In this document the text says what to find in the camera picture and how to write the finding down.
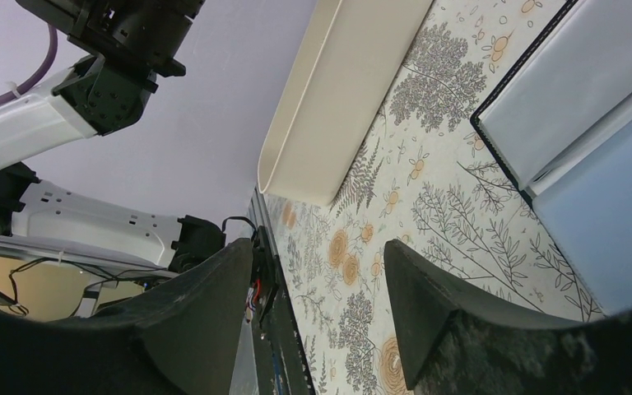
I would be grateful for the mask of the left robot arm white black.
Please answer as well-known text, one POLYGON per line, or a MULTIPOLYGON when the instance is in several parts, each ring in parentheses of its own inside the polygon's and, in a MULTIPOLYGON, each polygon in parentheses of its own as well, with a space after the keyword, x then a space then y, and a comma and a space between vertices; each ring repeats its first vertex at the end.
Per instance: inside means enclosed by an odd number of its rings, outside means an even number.
POLYGON ((34 75, 0 96, 0 239, 72 243, 181 273, 225 245, 218 225, 87 197, 40 178, 26 162, 43 155, 68 182, 103 174, 84 148, 135 124, 158 77, 181 77, 175 55, 199 1, 24 1, 49 28, 34 75))

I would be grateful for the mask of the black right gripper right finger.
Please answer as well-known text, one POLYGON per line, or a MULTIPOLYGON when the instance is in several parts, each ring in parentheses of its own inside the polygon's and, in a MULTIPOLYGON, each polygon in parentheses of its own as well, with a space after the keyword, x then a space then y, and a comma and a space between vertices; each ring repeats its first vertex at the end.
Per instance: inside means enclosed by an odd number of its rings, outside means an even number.
POLYGON ((416 394, 632 394, 632 310, 590 323, 527 309, 385 244, 405 384, 416 394))

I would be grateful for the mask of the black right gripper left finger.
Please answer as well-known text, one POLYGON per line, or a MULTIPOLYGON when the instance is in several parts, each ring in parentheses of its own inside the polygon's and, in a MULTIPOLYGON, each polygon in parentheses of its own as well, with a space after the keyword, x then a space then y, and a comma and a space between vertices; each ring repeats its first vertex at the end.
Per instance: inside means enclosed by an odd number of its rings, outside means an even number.
POLYGON ((89 318, 0 313, 0 394, 227 394, 252 263, 242 238, 89 318))

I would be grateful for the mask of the cream plastic oblong tray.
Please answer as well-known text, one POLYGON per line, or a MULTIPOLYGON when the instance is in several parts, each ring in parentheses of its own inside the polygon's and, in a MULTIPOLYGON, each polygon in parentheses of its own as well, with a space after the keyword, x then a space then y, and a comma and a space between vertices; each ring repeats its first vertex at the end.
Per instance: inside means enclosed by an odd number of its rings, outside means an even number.
POLYGON ((259 156, 260 193, 332 202, 431 5, 316 2, 259 156))

